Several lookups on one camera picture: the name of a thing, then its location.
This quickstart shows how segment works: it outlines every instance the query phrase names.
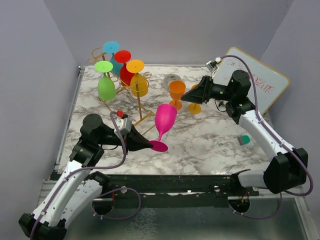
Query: whiteboard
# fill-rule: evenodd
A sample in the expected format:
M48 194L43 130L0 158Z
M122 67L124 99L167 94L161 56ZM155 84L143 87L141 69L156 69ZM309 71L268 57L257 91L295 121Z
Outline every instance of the whiteboard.
M226 55L236 55L244 60L249 66L256 87L258 110L262 114L268 110L268 108L290 84L288 77L236 47L231 47ZM227 85L235 70L244 70L247 72L246 67L238 59L234 57L224 58L219 64L219 69L214 75L213 82L216 84ZM253 83L252 80L250 81L251 87L248 97L251 102L257 105L255 103Z

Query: red handwriting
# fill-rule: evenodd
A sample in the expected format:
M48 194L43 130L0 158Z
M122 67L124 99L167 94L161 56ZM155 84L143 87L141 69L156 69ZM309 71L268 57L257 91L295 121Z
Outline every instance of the red handwriting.
M234 60L232 59L228 59L226 61L226 64L229 65L229 66L233 66L233 67L237 67L238 70L244 70L245 69L245 66L242 65L242 64L239 64L239 63L236 63ZM274 90L274 86L271 86L271 85L268 85L266 83L265 80L259 78L258 76L256 76L255 74L252 74L253 76L253 79L254 79L254 84L260 88L262 91L264 91L265 93L269 93L269 92L272 92Z

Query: green eraser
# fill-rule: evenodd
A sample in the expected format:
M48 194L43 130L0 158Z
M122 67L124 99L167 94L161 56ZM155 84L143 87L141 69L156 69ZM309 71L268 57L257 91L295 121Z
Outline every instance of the green eraser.
M240 145L245 145L250 142L250 137L248 135L238 136L237 139Z

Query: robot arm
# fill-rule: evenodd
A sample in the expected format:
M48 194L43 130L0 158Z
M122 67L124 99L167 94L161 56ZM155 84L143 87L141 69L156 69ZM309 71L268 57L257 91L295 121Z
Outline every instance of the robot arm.
M153 147L137 132L128 116L122 112L119 112L119 115L121 118L116 120L116 124L125 139L127 152ZM70 160L51 192L32 214L25 213L20 218L19 224L27 237L30 237L36 220L42 215L33 239L64 239L70 223L83 208L101 195L102 191L108 192L112 189L108 176L98 171L90 174L90 168L81 169L94 167L98 163L104 154L102 145L121 145L116 131L105 125L99 115L90 114L83 119L80 132L81 137L72 150ZM67 176L74 171L78 172L67 180Z
M216 65L216 62L207 63L211 71L217 69ZM296 149L287 143L258 113L264 125L269 127L282 143L278 144L274 136L266 131L256 116L255 105L247 97L250 87L249 75L243 70L234 71L227 85L216 84L212 77L203 76L197 87L185 93L181 100L196 104L208 103L210 99L228 101L226 112L229 117L244 128L261 146L270 164L266 169L249 169L235 173L242 187L267 188L277 194L304 184L307 180L306 172L282 145L291 149L306 167L308 165L307 152L303 148Z

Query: gray backdrop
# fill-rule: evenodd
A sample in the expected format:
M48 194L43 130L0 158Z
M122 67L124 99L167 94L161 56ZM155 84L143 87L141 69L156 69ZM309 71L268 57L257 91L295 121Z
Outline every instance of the gray backdrop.
M118 41L148 64L204 64L232 47L260 59L293 0L44 0L78 64Z
M308 196L320 233L320 1L295 0L276 31L262 61L287 75L291 85L270 109L275 129L297 148L309 154L314 191Z
M0 2L0 239L37 206L54 167L78 66L42 0Z

